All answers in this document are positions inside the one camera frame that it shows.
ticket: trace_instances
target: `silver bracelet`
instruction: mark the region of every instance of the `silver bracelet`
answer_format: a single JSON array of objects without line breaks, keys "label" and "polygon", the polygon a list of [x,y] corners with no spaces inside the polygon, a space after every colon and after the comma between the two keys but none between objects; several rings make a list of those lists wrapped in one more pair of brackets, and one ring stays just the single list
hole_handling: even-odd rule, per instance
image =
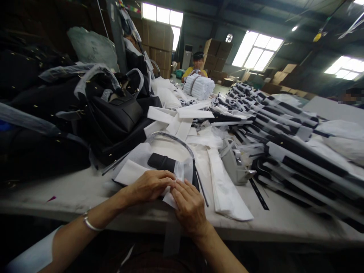
[{"label": "silver bracelet", "polygon": [[86,224],[86,226],[88,226],[88,228],[92,229],[93,231],[97,231],[97,232],[100,232],[100,231],[104,230],[104,229],[98,229],[98,228],[96,228],[96,227],[94,227],[93,225],[90,224],[90,222],[88,221],[88,211],[86,211],[83,214],[83,216],[84,216],[83,221]]}]

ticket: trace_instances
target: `hand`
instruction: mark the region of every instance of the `hand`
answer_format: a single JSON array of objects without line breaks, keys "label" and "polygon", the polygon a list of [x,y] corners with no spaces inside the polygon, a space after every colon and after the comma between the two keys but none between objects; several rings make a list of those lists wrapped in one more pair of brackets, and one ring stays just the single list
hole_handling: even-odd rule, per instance
[{"label": "hand", "polygon": [[171,193],[178,206],[177,218],[186,232],[192,239],[206,235],[212,226],[206,219],[204,198],[196,187],[186,179],[185,183],[177,180]]},{"label": "hand", "polygon": [[121,191],[128,206],[156,200],[166,189],[175,185],[176,177],[170,171],[146,171],[141,177]]}]

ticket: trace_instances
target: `white sleeve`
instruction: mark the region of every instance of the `white sleeve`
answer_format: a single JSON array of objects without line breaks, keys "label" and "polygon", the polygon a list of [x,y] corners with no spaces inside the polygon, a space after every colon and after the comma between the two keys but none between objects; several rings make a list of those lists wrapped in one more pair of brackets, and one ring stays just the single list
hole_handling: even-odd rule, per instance
[{"label": "white sleeve", "polygon": [[53,238],[60,227],[12,260],[6,272],[36,273],[49,265],[53,261]]}]

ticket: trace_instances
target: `stack of cardboard boxes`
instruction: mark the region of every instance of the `stack of cardboard boxes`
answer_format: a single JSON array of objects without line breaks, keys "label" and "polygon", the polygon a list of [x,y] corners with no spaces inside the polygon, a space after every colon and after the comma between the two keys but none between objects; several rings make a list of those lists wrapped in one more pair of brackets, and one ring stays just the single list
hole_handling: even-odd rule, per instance
[{"label": "stack of cardboard boxes", "polygon": [[204,69],[209,78],[215,83],[222,80],[221,72],[232,48],[232,43],[220,42],[215,39],[207,40],[204,48]]},{"label": "stack of cardboard boxes", "polygon": [[173,30],[170,25],[133,18],[142,39],[143,49],[159,67],[162,78],[171,77]]},{"label": "stack of cardboard boxes", "polygon": [[285,69],[282,72],[277,72],[273,79],[272,79],[272,83],[273,84],[280,84],[281,81],[283,81],[289,73],[291,73],[295,68],[296,68],[296,64],[287,64],[287,66],[285,67]]},{"label": "stack of cardboard boxes", "polygon": [[270,95],[287,92],[292,95],[296,95],[298,97],[302,97],[308,100],[311,100],[314,97],[316,97],[317,95],[313,93],[279,85],[290,73],[292,73],[295,69],[299,68],[299,67],[296,68],[296,66],[297,66],[296,64],[288,64],[282,72],[277,72],[274,75],[274,78],[272,79],[271,83],[266,83],[261,90]]}]

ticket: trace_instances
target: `yellow shirt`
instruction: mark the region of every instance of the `yellow shirt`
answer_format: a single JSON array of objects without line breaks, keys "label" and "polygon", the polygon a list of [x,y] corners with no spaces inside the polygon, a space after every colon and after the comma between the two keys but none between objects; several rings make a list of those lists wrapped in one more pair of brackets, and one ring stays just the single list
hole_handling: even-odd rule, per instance
[{"label": "yellow shirt", "polygon": [[[186,72],[183,74],[183,76],[182,76],[182,78],[185,78],[185,77],[187,77],[192,71],[194,70],[194,67],[193,66],[190,66],[187,70],[186,70]],[[207,73],[206,73],[206,71],[205,70],[201,70],[202,71],[202,73],[204,73],[205,74],[205,76],[206,76],[206,78],[207,78]]]}]

